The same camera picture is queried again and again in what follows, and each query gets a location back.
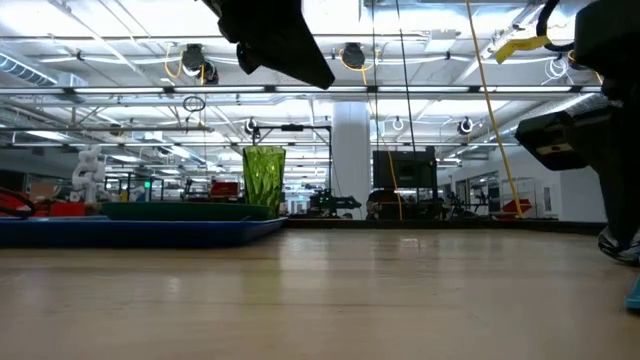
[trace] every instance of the white robot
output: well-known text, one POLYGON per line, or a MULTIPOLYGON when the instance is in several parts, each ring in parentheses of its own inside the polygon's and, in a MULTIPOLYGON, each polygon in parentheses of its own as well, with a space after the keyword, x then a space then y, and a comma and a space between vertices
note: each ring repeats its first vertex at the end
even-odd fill
POLYGON ((95 204, 98 186, 104 182, 104 163, 98 161, 101 148, 92 145, 78 154, 80 163, 73 171, 71 182, 75 190, 84 190, 85 204, 95 204))

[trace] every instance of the blue object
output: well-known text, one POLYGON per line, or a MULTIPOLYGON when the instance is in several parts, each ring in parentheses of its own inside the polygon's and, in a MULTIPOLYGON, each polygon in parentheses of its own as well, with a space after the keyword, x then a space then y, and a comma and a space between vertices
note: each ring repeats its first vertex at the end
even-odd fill
POLYGON ((0 247, 223 247, 258 240, 282 226, 268 221, 112 221, 104 216, 0 220, 0 247))
POLYGON ((640 276, 638 276, 631 292, 624 300, 624 306, 627 309, 640 310, 640 276))

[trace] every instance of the yellow clamp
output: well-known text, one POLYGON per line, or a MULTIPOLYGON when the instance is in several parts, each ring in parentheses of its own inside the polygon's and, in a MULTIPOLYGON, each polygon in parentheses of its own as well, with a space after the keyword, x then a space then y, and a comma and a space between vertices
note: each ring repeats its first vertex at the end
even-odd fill
POLYGON ((549 38, 546 36, 536 36, 530 39, 509 40, 496 52, 496 61, 498 61, 498 64, 502 64, 508 57, 518 50, 535 50, 547 45, 549 42, 549 38))

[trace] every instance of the person's foot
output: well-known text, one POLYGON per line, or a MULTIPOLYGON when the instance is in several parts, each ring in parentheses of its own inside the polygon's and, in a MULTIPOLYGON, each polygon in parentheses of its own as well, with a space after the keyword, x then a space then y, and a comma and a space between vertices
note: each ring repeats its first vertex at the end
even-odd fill
POLYGON ((636 233, 629 248, 620 246, 614 239, 607 226, 598 235, 598 247, 605 255, 623 262, 627 265, 638 266, 640 264, 640 232, 636 233))

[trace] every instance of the white pillar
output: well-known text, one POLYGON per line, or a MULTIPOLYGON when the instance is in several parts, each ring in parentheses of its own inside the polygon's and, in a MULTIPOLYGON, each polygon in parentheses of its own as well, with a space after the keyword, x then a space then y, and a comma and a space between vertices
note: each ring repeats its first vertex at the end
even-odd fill
POLYGON ((331 186, 336 196, 353 196, 362 204, 350 212, 354 220, 367 216, 366 202, 371 191, 371 149, 369 110, 366 102, 337 102, 333 105, 333 174, 331 186))

